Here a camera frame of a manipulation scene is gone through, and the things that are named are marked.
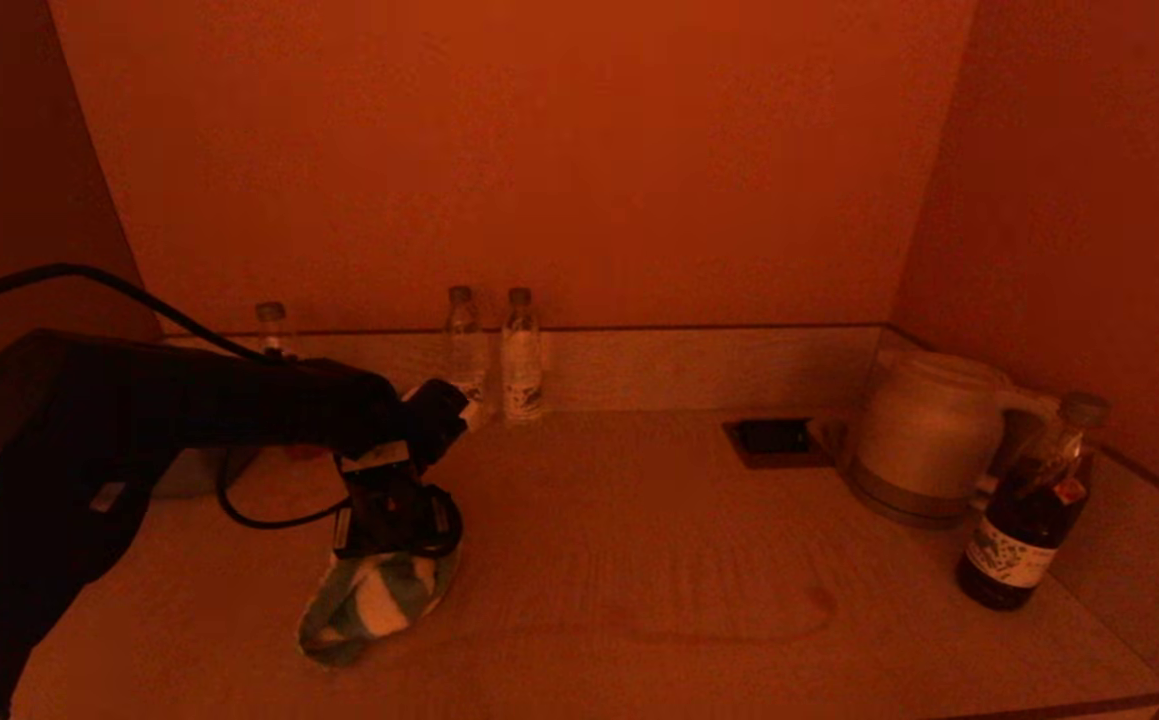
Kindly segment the green white striped towel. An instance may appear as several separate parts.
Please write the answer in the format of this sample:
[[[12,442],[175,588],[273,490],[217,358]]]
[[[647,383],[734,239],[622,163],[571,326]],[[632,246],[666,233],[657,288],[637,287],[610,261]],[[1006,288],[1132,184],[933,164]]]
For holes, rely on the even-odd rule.
[[[297,624],[301,655],[319,666],[351,666],[370,643],[409,630],[445,599],[460,553],[335,559]]]

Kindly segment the clear water bottle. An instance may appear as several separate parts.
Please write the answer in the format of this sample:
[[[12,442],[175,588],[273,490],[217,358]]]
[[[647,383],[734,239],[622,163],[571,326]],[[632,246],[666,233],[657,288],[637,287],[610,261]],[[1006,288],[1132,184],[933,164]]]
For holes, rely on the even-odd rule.
[[[489,346],[480,327],[478,301],[465,284],[449,288],[445,322],[445,373],[442,378],[459,388],[471,403],[486,400]]]
[[[542,416],[542,329],[532,291],[511,288],[509,314],[500,339],[501,387],[506,423],[522,424]]]

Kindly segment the small red tea bottle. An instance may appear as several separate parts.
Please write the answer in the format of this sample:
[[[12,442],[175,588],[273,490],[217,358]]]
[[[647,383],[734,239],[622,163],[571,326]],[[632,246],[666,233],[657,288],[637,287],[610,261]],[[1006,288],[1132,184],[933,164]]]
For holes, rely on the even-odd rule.
[[[282,301],[258,301],[254,307],[258,322],[258,350],[268,357],[292,357],[291,333],[287,332],[287,313]]]

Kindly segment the black recessed power socket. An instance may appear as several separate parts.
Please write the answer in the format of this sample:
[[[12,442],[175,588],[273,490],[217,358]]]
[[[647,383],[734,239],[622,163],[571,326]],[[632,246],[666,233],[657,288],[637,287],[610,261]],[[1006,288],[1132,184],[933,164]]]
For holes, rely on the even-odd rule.
[[[726,421],[722,432],[748,470],[830,468],[832,460],[812,436],[807,416]]]

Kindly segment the grey kettle base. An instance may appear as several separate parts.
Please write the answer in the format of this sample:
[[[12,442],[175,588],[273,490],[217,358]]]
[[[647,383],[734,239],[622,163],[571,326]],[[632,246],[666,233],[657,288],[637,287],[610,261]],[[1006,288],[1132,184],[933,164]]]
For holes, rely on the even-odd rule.
[[[872,473],[859,461],[850,461],[844,471],[850,492],[873,511],[907,528],[957,528],[971,515],[977,495],[963,499],[940,499],[892,486]]]

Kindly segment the white electric kettle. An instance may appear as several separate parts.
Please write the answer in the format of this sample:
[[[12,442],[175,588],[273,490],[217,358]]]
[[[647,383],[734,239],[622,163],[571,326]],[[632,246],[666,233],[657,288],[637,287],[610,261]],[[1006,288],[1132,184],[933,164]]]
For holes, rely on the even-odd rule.
[[[1008,413],[1038,427],[1058,401],[1015,386],[978,361],[928,351],[884,350],[862,413],[847,432],[847,461],[859,461],[892,486],[918,495],[963,499],[998,459],[1022,445]]]

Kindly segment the large dark tea bottle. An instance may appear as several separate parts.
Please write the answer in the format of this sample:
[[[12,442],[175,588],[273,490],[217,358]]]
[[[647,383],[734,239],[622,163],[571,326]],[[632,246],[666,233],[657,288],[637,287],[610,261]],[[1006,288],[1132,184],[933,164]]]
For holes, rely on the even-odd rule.
[[[1022,446],[996,486],[960,557],[960,591],[994,611],[1030,602],[1091,497],[1094,450],[1087,432],[1105,427],[1105,397],[1069,392],[1055,419]]]

